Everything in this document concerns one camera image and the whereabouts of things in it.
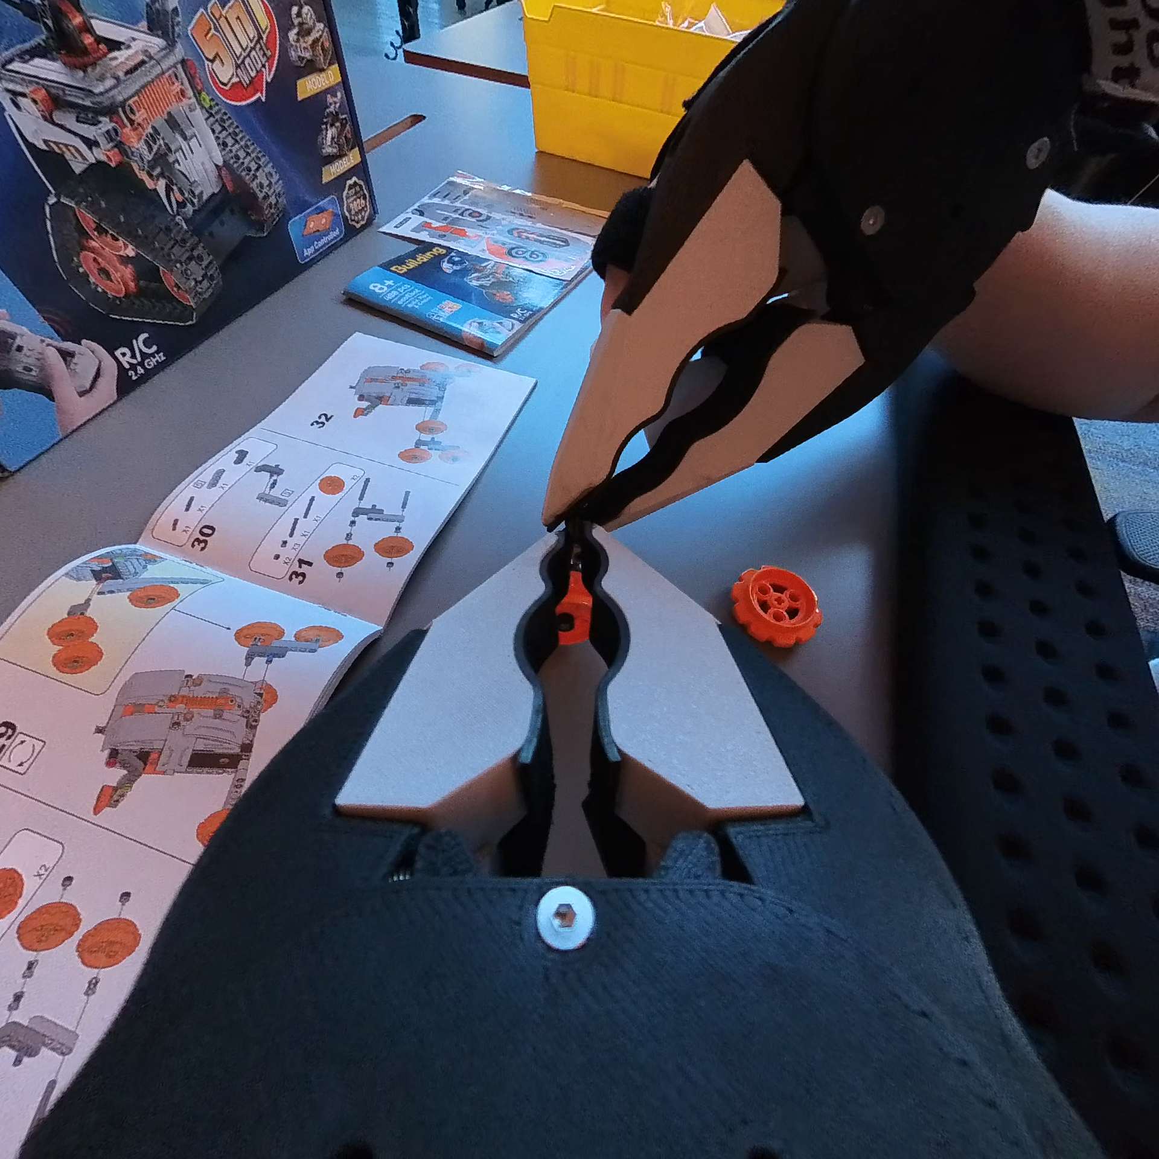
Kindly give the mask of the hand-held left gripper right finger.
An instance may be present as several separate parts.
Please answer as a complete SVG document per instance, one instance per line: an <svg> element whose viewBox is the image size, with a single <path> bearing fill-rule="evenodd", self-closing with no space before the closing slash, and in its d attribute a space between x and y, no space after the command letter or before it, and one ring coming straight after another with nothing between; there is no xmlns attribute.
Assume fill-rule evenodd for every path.
<svg viewBox="0 0 1159 1159"><path fill-rule="evenodd" d="M605 872L645 875L684 831L798 816L801 792L717 620L608 533L590 538L590 640L608 672L589 827Z"/></svg>

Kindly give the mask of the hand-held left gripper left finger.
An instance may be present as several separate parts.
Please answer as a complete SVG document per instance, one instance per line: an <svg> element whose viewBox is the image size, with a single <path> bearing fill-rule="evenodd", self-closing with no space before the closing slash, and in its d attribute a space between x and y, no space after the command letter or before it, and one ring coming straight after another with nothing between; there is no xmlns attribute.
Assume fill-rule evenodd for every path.
<svg viewBox="0 0 1159 1159"><path fill-rule="evenodd" d="M436 617L335 800L455 831L492 869L540 873L554 802L539 669L556 650L546 535Z"/></svg>

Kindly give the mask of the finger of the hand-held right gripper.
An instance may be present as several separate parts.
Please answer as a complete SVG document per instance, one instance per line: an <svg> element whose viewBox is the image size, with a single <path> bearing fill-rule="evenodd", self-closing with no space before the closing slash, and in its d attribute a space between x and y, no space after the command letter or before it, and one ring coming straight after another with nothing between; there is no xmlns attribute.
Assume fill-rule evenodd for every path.
<svg viewBox="0 0 1159 1159"><path fill-rule="evenodd" d="M745 471L851 377L863 356L851 327L811 322L765 357L752 342L696 357L645 428L648 453L586 501L612 530Z"/></svg>
<svg viewBox="0 0 1159 1159"><path fill-rule="evenodd" d="M545 527L611 476L633 432L662 413L685 357L768 295L779 211L753 166L740 163L641 302L602 319L549 475Z"/></svg>

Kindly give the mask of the orange gear wheel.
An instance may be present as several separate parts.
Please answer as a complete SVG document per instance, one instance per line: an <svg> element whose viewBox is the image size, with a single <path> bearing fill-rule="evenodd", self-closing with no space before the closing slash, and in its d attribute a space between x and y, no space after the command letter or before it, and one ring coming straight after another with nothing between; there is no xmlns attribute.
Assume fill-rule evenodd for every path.
<svg viewBox="0 0 1159 1159"><path fill-rule="evenodd" d="M807 642L822 622L815 592L778 567L746 570L731 588L732 615L754 640L775 647Z"/></svg>
<svg viewBox="0 0 1159 1159"><path fill-rule="evenodd" d="M560 646L574 646L589 640L593 598L585 582L578 555L572 555L568 580L568 586L554 609Z"/></svg>

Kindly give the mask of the person's right forearm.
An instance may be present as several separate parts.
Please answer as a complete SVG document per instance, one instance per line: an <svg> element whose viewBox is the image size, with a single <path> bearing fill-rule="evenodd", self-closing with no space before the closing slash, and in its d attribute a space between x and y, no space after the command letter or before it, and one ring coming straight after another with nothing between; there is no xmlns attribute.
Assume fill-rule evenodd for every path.
<svg viewBox="0 0 1159 1159"><path fill-rule="evenodd" d="M1044 193L932 348L1027 407L1157 418L1157 210Z"/></svg>

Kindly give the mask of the grey desk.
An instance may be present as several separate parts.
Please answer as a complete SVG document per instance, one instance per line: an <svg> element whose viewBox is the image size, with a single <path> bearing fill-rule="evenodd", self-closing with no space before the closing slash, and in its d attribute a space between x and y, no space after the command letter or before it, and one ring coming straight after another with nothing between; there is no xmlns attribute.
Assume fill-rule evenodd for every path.
<svg viewBox="0 0 1159 1159"><path fill-rule="evenodd" d="M368 156L380 215L453 170L598 210L636 184L534 149L524 90L389 62L394 3L336 3L335 17L364 134L408 113L423 117ZM354 331L442 349L342 300L347 280L398 248L368 229L4 480L2 617L81 552L136 540L187 473L273 411ZM586 277L502 360L538 385L342 690L540 537L546 476L598 330L600 288ZM616 533L723 620L731 620L729 588L746 567L771 563L803 575L819 596L818 635L763 651L883 773L892 771L894 731L892 404L891 393L880 396L771 464Z"/></svg>

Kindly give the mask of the sticker sheet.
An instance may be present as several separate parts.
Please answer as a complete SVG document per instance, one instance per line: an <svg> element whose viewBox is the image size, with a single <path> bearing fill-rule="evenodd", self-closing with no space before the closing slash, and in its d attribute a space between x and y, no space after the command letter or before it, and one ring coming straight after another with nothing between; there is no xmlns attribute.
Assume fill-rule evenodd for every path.
<svg viewBox="0 0 1159 1159"><path fill-rule="evenodd" d="M587 262L605 215L455 173L380 232L571 280Z"/></svg>

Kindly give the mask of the yellow storage bin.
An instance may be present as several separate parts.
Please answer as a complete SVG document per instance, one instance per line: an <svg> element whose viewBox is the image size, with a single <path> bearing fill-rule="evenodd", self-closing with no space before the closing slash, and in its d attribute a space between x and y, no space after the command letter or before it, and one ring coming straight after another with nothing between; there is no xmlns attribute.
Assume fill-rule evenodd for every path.
<svg viewBox="0 0 1159 1159"><path fill-rule="evenodd" d="M702 15L710 1L671 3ZM728 15L760 22L782 7L717 4ZM658 26L660 1L522 7L538 150L640 178L648 177L684 101L732 47L731 40Z"/></svg>

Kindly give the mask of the clear plastic bag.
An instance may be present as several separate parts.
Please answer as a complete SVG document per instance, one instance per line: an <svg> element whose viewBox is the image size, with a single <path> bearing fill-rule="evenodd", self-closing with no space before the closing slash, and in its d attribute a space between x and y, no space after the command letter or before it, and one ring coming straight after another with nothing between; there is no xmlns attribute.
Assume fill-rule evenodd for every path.
<svg viewBox="0 0 1159 1159"><path fill-rule="evenodd" d="M740 40L758 22L760 18L742 21L740 17L729 15L717 3L709 3L705 13L696 15L691 10L677 10L667 1L660 3L655 21L658 26L731 41Z"/></svg>

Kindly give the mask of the blue booklet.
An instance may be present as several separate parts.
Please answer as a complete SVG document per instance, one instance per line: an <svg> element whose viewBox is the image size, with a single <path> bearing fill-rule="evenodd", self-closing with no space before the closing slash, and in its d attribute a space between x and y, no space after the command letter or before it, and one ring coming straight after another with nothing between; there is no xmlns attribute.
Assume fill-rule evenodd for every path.
<svg viewBox="0 0 1159 1159"><path fill-rule="evenodd" d="M343 295L495 357L589 272L569 280L444 246L419 244L358 276Z"/></svg>

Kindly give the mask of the black perforated panel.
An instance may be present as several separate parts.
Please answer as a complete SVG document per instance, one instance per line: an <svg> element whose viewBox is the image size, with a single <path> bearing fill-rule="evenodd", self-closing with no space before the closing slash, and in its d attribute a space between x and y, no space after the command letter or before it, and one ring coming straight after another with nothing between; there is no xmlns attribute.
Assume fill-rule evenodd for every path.
<svg viewBox="0 0 1159 1159"><path fill-rule="evenodd" d="M1070 421L894 389L894 771L1105 1151L1156 1156L1156 694Z"/></svg>

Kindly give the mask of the white instruction booklet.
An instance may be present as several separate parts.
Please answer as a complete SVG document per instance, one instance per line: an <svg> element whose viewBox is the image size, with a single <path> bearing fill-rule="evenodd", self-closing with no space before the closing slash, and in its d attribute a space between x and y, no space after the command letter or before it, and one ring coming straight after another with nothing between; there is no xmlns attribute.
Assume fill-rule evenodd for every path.
<svg viewBox="0 0 1159 1159"><path fill-rule="evenodd" d="M132 988L183 878L325 702L534 381L354 335L136 544L2 625L2 1156Z"/></svg>

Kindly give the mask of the blue robot kit box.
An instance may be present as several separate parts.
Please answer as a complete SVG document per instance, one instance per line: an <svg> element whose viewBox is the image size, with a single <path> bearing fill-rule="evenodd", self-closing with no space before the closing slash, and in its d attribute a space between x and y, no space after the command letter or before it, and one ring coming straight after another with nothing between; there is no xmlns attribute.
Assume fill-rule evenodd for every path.
<svg viewBox="0 0 1159 1159"><path fill-rule="evenodd" d="M375 215L333 4L2 3L2 475Z"/></svg>

